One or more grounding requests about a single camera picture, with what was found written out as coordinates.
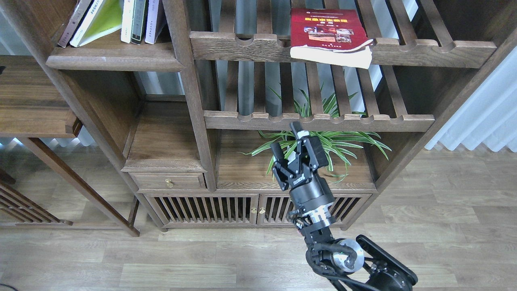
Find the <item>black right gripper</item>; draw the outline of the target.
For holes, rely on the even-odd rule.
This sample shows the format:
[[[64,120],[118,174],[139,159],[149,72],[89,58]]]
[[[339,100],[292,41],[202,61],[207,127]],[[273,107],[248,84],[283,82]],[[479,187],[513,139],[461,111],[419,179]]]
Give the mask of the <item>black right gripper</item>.
[[[290,162],[279,144],[274,142],[273,174],[281,190],[290,188],[290,198],[299,217],[309,217],[312,221],[334,221],[329,207],[334,197],[325,179],[317,173],[318,168],[329,165],[320,138],[310,135],[301,123],[292,122],[290,128],[296,143],[290,149]]]

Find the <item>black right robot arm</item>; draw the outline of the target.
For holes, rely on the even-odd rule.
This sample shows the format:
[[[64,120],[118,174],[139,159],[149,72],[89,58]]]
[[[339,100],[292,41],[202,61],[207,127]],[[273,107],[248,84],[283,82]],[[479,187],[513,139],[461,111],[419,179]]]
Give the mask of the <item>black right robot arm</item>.
[[[290,124],[296,144],[294,154],[284,157],[273,143],[273,173],[282,190],[290,191],[294,210],[289,219],[304,237],[308,250],[305,258],[312,270],[327,278],[337,290],[411,291],[418,278],[364,235],[356,239],[336,239],[330,225],[336,219],[330,213],[334,202],[328,183],[318,170],[328,165],[321,141],[310,136],[299,122]]]

